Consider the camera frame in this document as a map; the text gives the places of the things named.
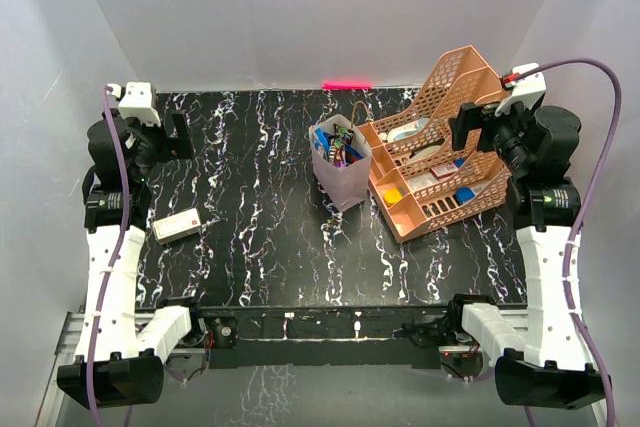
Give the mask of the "purple m&m's bag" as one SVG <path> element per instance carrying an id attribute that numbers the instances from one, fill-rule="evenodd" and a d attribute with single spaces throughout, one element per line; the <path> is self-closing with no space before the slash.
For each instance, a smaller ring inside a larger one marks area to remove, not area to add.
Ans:
<path id="1" fill-rule="evenodd" d="M 346 147 L 350 146 L 354 138 L 354 132 L 338 124 L 334 125 L 334 133 L 329 136 L 329 151 L 327 160 L 334 167 L 347 165 Z"/>

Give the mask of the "lilac paper bag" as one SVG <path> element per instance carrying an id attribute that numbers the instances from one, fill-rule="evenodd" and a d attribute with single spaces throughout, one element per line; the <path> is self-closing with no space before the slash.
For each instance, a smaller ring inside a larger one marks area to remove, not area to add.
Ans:
<path id="1" fill-rule="evenodd" d="M 372 163 L 372 147 L 364 134 L 355 125 L 355 115 L 359 107 L 363 107 L 367 113 L 370 112 L 369 106 L 365 102 L 358 100 L 352 108 L 350 119 L 341 114 L 336 114 L 308 129 L 313 174 L 339 212 L 344 212 L 363 202 L 367 196 Z M 327 155 L 323 157 L 316 150 L 314 146 L 314 131 L 318 128 L 322 129 L 329 139 L 329 136 L 334 133 L 335 124 L 351 129 L 354 132 L 351 146 L 363 156 L 361 160 L 351 165 L 347 164 L 345 167 L 334 167 L 327 160 Z"/>

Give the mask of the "blue burts chips bag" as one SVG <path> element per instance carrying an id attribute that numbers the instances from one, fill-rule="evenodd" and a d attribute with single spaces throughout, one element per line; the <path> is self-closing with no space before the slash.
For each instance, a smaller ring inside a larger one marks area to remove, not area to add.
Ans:
<path id="1" fill-rule="evenodd" d="M 349 144 L 345 146 L 345 159 L 348 165 L 351 165 L 362 158 L 363 156 L 354 147 Z"/>

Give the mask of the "blue oreo snack pack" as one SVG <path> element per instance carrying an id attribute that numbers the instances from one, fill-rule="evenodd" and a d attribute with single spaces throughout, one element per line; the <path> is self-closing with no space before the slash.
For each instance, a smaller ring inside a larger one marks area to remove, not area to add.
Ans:
<path id="1" fill-rule="evenodd" d="M 325 157 L 329 151 L 330 144 L 327 134 L 320 128 L 314 131 L 314 146 L 321 156 Z"/>

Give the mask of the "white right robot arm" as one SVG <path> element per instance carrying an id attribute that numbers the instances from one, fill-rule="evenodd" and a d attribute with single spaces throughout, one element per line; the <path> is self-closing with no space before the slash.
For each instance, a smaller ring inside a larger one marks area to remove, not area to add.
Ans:
<path id="1" fill-rule="evenodd" d="M 609 378 L 573 321 L 580 313 L 577 255 L 566 251 L 577 239 L 571 229 L 581 208 L 566 175 L 580 119 L 557 106 L 527 109 L 517 102 L 498 114 L 495 104 L 469 102 L 449 125 L 454 149 L 477 130 L 478 151 L 496 153 L 511 175 L 507 202 L 525 266 L 527 331 L 518 333 L 488 297 L 457 294 L 447 335 L 480 344 L 506 405 L 577 410 L 603 400 Z"/>

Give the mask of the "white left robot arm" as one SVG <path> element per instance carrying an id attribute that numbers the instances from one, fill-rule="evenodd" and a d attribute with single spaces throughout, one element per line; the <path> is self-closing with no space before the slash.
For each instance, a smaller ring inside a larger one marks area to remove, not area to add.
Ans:
<path id="1" fill-rule="evenodd" d="M 193 155 L 183 113 L 158 126 L 110 112 L 87 131 L 93 160 L 82 185 L 89 277 L 80 339 L 71 364 L 57 370 L 61 390 L 87 409 L 156 402 L 164 364 L 179 344 L 204 339 L 207 323 L 194 298 L 161 302 L 136 327 L 138 263 L 151 202 L 147 184 L 158 163 Z"/>

